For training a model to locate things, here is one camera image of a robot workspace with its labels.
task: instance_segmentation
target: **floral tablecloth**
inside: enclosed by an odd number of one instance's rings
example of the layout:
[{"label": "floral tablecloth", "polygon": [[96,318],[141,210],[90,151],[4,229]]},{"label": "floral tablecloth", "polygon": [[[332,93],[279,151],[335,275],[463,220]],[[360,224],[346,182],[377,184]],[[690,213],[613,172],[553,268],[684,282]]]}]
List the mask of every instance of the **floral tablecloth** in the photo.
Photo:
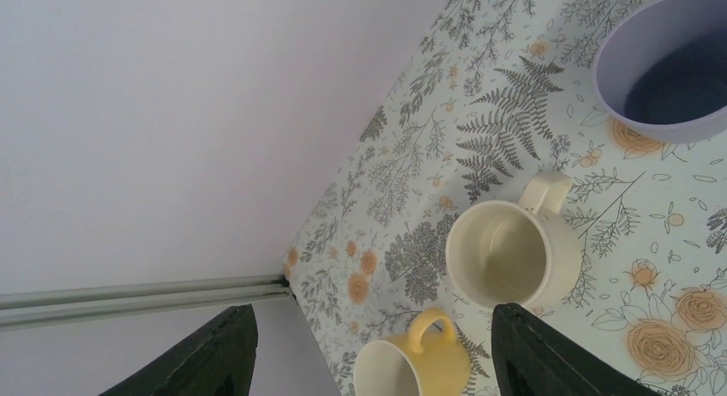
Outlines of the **floral tablecloth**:
[{"label": "floral tablecloth", "polygon": [[592,92],[599,40],[647,1],[449,1],[284,259],[343,394],[362,346],[430,306],[470,352],[463,394],[499,393],[491,314],[453,287],[445,240],[471,204],[517,201],[549,170],[574,178],[583,261],[531,311],[662,394],[727,394],[727,135],[652,141]]}]

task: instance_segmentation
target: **cream mug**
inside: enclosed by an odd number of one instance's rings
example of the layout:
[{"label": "cream mug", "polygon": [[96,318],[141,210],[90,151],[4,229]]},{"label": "cream mug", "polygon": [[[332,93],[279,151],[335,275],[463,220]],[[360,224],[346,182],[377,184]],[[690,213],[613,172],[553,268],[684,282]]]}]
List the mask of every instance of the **cream mug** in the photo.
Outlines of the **cream mug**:
[{"label": "cream mug", "polygon": [[[444,322],[444,330],[427,332],[436,321]],[[414,319],[408,333],[363,347],[353,367],[353,386],[357,396],[459,396],[471,367],[452,320],[430,308]]]},{"label": "cream mug", "polygon": [[558,303],[580,272],[580,244],[560,215],[573,183],[559,171],[536,175],[518,204],[485,201],[467,209],[447,238],[447,270],[474,303],[526,309]]}]

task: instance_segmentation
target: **white wall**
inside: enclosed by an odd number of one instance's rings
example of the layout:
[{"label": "white wall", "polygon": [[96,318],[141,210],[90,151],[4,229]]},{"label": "white wall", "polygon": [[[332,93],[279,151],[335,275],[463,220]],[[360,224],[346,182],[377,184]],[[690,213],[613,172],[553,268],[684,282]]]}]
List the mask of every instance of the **white wall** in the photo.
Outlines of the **white wall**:
[{"label": "white wall", "polygon": [[[0,395],[99,394],[160,356],[227,306],[0,333]],[[258,355],[251,396],[338,394],[292,299],[253,305]]]},{"label": "white wall", "polygon": [[0,293],[279,273],[446,0],[1,0]]}]

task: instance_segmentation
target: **purple bowl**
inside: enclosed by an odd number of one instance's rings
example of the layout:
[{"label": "purple bowl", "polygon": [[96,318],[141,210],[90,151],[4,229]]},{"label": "purple bowl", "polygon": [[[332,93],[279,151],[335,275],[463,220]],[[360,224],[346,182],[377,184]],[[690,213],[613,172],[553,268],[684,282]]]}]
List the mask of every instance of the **purple bowl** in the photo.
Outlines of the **purple bowl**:
[{"label": "purple bowl", "polygon": [[596,95],[612,116],[657,141],[727,129],[727,0],[659,0],[601,43]]}]

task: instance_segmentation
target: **mug rim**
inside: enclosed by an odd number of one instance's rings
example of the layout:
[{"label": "mug rim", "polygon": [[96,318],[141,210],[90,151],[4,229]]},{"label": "mug rim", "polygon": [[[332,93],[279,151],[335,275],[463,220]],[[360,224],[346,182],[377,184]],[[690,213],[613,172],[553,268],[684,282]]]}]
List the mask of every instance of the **mug rim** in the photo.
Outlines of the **mug rim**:
[{"label": "mug rim", "polygon": [[372,345],[385,345],[387,347],[392,347],[400,354],[400,356],[402,356],[404,358],[404,360],[406,360],[406,364],[409,365],[409,369],[412,371],[412,373],[414,374],[414,378],[417,380],[417,391],[418,391],[419,395],[421,395],[422,394],[422,382],[419,380],[419,374],[417,373],[417,370],[414,369],[414,364],[412,363],[412,360],[406,355],[406,353],[404,353],[404,351],[401,350],[401,348],[399,348],[396,344],[394,344],[391,341],[386,340],[386,339],[371,340],[366,345],[363,345],[363,347],[361,348],[361,351],[358,352],[358,355],[356,356],[356,361],[353,364],[353,392],[356,394],[359,394],[359,390],[360,390],[358,388],[358,382],[356,381],[356,372],[361,367],[361,365],[358,364],[358,360],[361,357],[361,354],[364,352],[364,349],[366,349],[367,347],[370,348]]},{"label": "mug rim", "polygon": [[468,295],[467,292],[462,290],[462,288],[460,288],[459,284],[456,282],[456,280],[454,280],[454,277],[453,277],[452,267],[450,265],[451,255],[449,254],[449,249],[450,249],[451,240],[452,240],[452,234],[454,233],[455,229],[457,228],[457,224],[462,223],[460,220],[468,214],[471,216],[475,213],[481,214],[481,212],[479,212],[479,210],[482,210],[485,207],[491,207],[493,205],[512,207],[516,211],[520,212],[524,217],[526,217],[528,220],[530,220],[530,222],[533,225],[535,225],[535,228],[538,229],[538,233],[540,234],[540,239],[543,241],[543,246],[545,249],[545,269],[543,272],[543,278],[540,279],[540,284],[535,289],[535,291],[526,300],[522,301],[522,303],[519,303],[520,306],[522,306],[523,308],[526,308],[527,306],[530,305],[530,303],[532,303],[535,300],[536,297],[540,296],[543,293],[543,290],[545,290],[545,286],[547,285],[547,282],[550,279],[550,274],[552,273],[552,266],[553,266],[553,260],[551,257],[552,256],[552,253],[551,253],[552,247],[550,246],[550,240],[548,239],[548,235],[545,232],[545,228],[543,227],[543,224],[540,223],[540,221],[538,220],[538,216],[535,213],[531,212],[528,209],[525,209],[524,207],[522,207],[521,205],[519,205],[517,203],[511,202],[511,201],[481,201],[478,204],[471,206],[467,210],[465,210],[465,212],[462,213],[457,218],[457,220],[454,221],[452,228],[449,229],[449,233],[447,234],[447,242],[444,247],[444,259],[447,264],[447,273],[449,274],[449,278],[452,280],[454,287],[459,289],[468,299],[470,299],[474,303],[476,303],[477,306],[480,306],[487,310],[494,309],[494,307],[490,307],[490,306],[479,303],[477,300],[470,297],[470,295]]},{"label": "mug rim", "polygon": [[648,128],[648,129],[656,129],[661,131],[671,131],[671,130],[680,130],[684,129],[685,127],[693,128],[694,126],[698,126],[701,124],[709,123],[711,120],[713,120],[715,115],[718,115],[720,113],[727,113],[727,105],[720,107],[719,109],[713,111],[712,113],[708,113],[702,117],[697,117],[696,119],[687,120],[684,122],[679,123],[673,123],[673,124],[649,124],[649,123],[643,123],[636,120],[633,120],[631,118],[628,118],[626,116],[623,116],[619,111],[615,111],[608,103],[606,103],[606,100],[604,99],[604,96],[601,94],[601,89],[598,86],[598,65],[601,63],[601,54],[604,52],[605,46],[608,44],[609,40],[613,37],[614,34],[616,34],[621,27],[626,25],[631,19],[636,17],[637,15],[640,15],[647,9],[651,9],[654,6],[657,6],[661,3],[665,3],[670,0],[657,0],[651,3],[647,3],[640,8],[636,9],[631,15],[629,15],[626,19],[620,21],[618,24],[614,26],[614,28],[611,30],[609,34],[607,34],[603,40],[601,45],[598,47],[598,51],[596,52],[596,56],[593,58],[593,65],[591,66],[591,79],[593,80],[593,91],[596,94],[596,98],[598,99],[598,103],[604,107],[604,109],[612,116],[612,115],[618,115],[618,121],[622,122],[626,125],[631,125],[638,128]]}]

